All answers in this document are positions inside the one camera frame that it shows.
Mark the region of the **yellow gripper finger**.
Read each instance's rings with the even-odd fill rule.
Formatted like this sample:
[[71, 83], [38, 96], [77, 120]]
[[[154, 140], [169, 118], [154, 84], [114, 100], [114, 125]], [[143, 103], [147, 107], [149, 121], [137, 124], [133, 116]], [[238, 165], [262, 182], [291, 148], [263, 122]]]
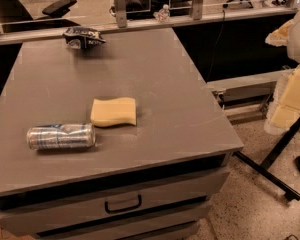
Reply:
[[292, 25], [293, 25], [293, 20], [288, 20], [283, 25], [281, 25], [278, 29], [271, 32], [266, 37], [265, 43], [276, 47], [286, 46], [288, 36], [289, 36], [289, 30]]
[[281, 135], [300, 118], [300, 65], [278, 79], [264, 123], [266, 133]]

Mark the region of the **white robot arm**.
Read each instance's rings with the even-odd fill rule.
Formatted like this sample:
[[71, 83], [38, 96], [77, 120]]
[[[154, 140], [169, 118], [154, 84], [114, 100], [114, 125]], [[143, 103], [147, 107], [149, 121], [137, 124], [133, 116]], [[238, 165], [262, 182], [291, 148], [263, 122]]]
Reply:
[[282, 73], [278, 79], [266, 114], [264, 130], [281, 135], [300, 118], [300, 9], [292, 20], [270, 33], [266, 43], [285, 45], [288, 57], [297, 62], [291, 73]]

